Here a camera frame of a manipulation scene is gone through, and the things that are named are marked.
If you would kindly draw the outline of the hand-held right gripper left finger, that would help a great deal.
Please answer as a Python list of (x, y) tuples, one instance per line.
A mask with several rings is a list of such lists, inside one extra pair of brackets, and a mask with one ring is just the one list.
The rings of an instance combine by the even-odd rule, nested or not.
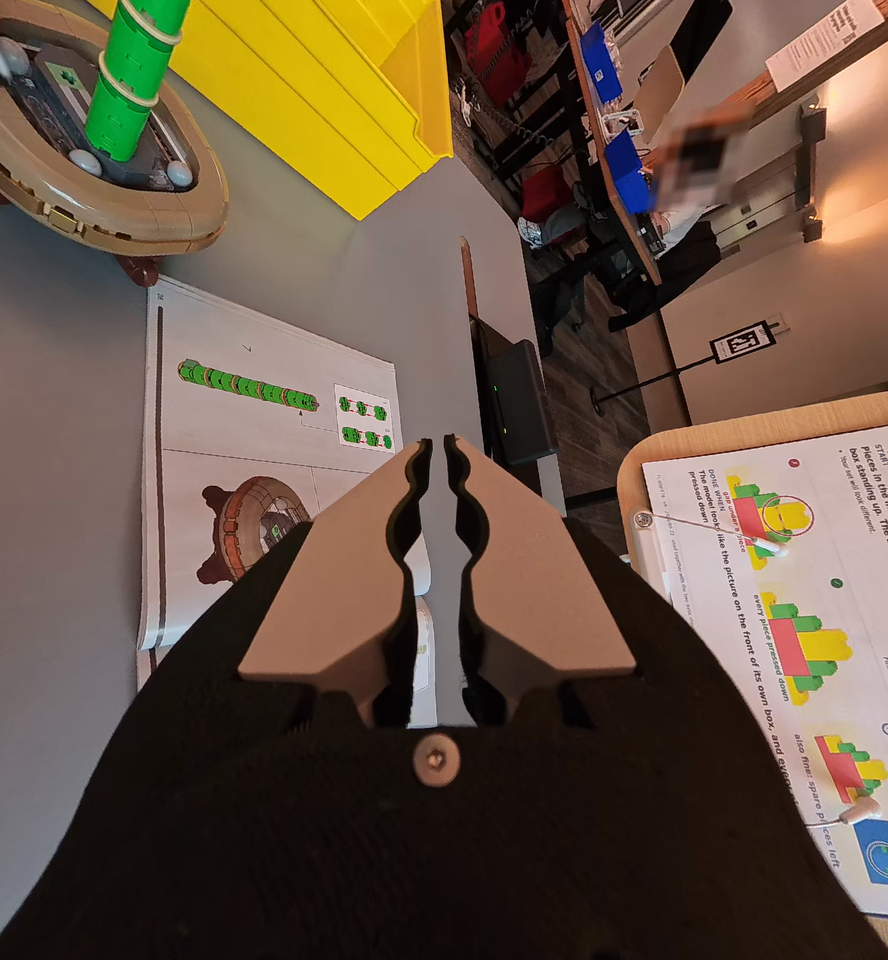
[(406, 728), (430, 586), (421, 499), (431, 439), (406, 445), (311, 523), (239, 667), (250, 682), (348, 694), (369, 726)]

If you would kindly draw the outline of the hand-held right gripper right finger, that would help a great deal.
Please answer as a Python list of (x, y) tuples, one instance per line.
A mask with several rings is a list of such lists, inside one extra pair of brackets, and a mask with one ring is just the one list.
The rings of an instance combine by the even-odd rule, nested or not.
[(468, 714), (503, 726), (534, 690), (637, 664), (564, 518), (464, 438), (444, 440), (455, 531), (470, 558), (459, 644)]

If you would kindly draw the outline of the green brick bamboo stalk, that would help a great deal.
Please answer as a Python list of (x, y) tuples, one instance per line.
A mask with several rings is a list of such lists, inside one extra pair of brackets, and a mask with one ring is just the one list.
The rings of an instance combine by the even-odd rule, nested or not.
[(138, 149), (183, 38), (189, 6), (188, 1), (116, 4), (85, 126), (90, 144), (114, 162), (129, 162)]

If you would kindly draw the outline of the yellow plastic bin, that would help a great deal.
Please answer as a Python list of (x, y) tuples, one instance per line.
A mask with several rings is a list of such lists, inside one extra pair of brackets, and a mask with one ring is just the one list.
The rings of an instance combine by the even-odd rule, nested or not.
[(357, 220), (453, 156), (431, 1), (195, 1), (168, 69)]

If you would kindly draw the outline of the grey desk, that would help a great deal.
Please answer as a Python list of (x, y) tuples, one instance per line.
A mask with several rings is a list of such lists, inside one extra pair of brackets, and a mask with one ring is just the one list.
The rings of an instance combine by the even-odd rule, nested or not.
[[(482, 445), (461, 239), (479, 315), (533, 339), (510, 217), (458, 157), (357, 222), (182, 78), (230, 186), (226, 228), (163, 272), (391, 362), (404, 443), (434, 440), (421, 503), (438, 718), (468, 724), (467, 557), (439, 453)], [(100, 251), (0, 206), (0, 931), (60, 844), (136, 692), (146, 293)]]

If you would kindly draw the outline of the white page holder bar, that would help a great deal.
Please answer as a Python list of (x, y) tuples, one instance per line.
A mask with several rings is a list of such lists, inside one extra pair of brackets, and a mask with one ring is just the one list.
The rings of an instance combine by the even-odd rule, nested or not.
[(631, 517), (631, 529), (635, 551), (631, 566), (657, 594), (672, 603), (670, 578), (657, 520), (648, 510), (637, 510)]

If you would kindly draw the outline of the building instruction booklet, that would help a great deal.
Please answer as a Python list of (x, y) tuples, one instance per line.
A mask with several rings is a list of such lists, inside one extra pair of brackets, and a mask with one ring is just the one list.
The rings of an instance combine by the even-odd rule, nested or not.
[[(137, 690), (268, 552), (402, 448), (392, 363), (173, 279), (147, 299)], [(433, 620), (410, 723), (437, 724)]]

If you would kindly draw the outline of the black power box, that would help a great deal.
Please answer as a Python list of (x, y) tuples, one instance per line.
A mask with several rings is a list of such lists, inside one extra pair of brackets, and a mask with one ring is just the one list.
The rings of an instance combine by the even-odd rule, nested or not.
[(509, 466), (523, 466), (559, 452), (547, 405), (538, 354), (521, 340), (485, 362), (497, 447)]

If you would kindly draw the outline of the black sign stand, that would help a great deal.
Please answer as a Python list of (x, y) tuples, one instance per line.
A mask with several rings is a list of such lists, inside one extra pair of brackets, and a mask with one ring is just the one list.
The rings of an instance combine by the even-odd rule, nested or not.
[(736, 359), (756, 354), (773, 347), (776, 336), (766, 321), (758, 321), (749, 327), (744, 327), (715, 338), (709, 342), (710, 354), (685, 366), (676, 366), (671, 370), (645, 379), (632, 386), (615, 390), (609, 393), (599, 393), (595, 388), (589, 390), (590, 402), (594, 413), (603, 415), (603, 406), (611, 401), (642, 391), (667, 379), (679, 380), (680, 375), (698, 367), (713, 363), (716, 366), (724, 365)]

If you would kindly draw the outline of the long wooden table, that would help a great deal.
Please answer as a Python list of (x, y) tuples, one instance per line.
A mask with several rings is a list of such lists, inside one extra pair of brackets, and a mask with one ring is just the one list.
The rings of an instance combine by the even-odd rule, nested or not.
[(606, 162), (605, 140), (601, 126), (599, 111), (600, 101), (594, 88), (593, 77), (589, 73), (583, 59), (580, 40), (584, 28), (590, 24), (586, 4), (583, 2), (562, 1), (562, 8), (567, 18), (567, 31), (570, 51), (574, 59), (575, 71), (580, 84), (582, 99), (589, 119), (590, 130), (593, 136), (597, 157), (596, 174), (582, 174), (589, 193), (594, 193), (594, 205), (597, 209), (608, 209), (611, 220), (619, 224), (618, 236), (628, 258), (647, 275), (654, 286), (662, 282), (658, 264), (642, 237), (638, 234), (638, 226), (634, 217), (629, 216), (618, 195), (618, 190), (611, 170)]

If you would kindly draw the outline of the red container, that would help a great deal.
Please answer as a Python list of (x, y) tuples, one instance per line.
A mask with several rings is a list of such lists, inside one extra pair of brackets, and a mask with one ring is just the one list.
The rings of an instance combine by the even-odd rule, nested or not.
[(523, 87), (532, 63), (525, 43), (514, 32), (509, 17), (513, 11), (505, 2), (492, 2), (464, 32), (468, 65), (498, 109)]
[(547, 164), (522, 184), (523, 219), (543, 224), (572, 202), (572, 188), (559, 164)]

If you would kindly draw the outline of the blue plastic bin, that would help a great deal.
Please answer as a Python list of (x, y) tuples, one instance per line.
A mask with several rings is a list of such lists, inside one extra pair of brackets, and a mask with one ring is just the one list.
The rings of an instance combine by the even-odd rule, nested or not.
[(628, 130), (623, 130), (605, 147), (605, 158), (625, 210), (632, 214), (650, 212), (653, 193), (642, 173), (642, 160)]
[(613, 36), (594, 20), (580, 38), (580, 49), (591, 86), (599, 101), (603, 105), (619, 103), (622, 85), (613, 56), (616, 50)]

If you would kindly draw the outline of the silver laptop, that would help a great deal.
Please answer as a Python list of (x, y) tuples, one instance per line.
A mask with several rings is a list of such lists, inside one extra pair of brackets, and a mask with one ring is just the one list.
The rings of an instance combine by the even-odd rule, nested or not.
[(633, 99), (641, 120), (642, 136), (653, 138), (686, 85), (681, 67), (670, 45), (661, 49)]

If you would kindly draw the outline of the white paper notice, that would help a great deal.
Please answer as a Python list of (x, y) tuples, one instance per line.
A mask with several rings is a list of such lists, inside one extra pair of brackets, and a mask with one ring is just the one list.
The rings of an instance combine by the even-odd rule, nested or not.
[(841, 2), (766, 60), (775, 90), (787, 90), (883, 22), (873, 1)]

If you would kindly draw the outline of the grey wall lamp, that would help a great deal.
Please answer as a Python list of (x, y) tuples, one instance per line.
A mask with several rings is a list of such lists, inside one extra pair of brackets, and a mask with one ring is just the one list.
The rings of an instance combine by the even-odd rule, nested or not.
[(800, 104), (797, 116), (800, 144), (795, 155), (794, 206), (806, 244), (820, 240), (823, 235), (823, 222), (816, 212), (814, 186), (817, 144), (826, 137), (826, 115), (826, 108), (814, 92)]

